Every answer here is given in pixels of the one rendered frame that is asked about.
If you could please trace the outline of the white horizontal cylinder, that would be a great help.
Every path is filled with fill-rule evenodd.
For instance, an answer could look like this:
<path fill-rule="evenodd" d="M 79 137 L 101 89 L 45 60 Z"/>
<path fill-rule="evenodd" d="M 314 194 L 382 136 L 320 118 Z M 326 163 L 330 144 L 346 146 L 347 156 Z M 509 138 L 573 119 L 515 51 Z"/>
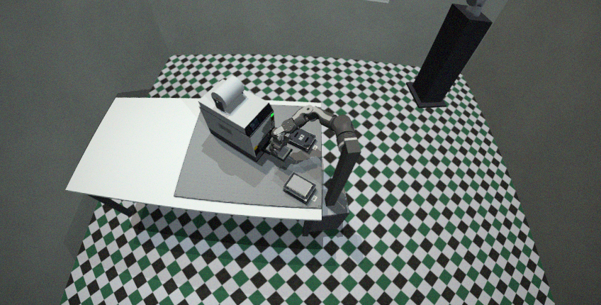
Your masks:
<path fill-rule="evenodd" d="M 219 98 L 226 109 L 244 90 L 243 83 L 235 76 L 230 76 L 211 93 L 211 96 L 212 99 Z"/>

